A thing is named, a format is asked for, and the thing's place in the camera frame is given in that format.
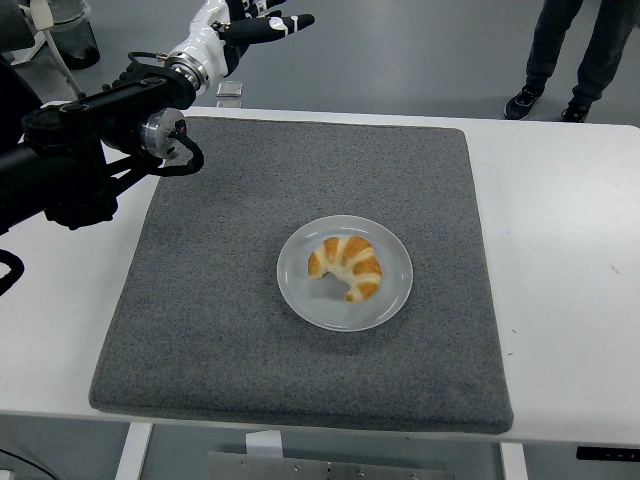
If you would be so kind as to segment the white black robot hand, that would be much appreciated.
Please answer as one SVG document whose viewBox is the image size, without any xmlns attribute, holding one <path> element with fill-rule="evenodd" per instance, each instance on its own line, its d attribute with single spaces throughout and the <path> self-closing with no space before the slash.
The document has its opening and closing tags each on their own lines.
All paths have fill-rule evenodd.
<svg viewBox="0 0 640 480">
<path fill-rule="evenodd" d="M 231 75 L 251 45 L 284 39 L 315 22 L 311 14 L 284 16 L 280 1 L 207 1 L 187 38 L 168 54 L 165 66 L 182 74 L 198 92 Z"/>
</svg>

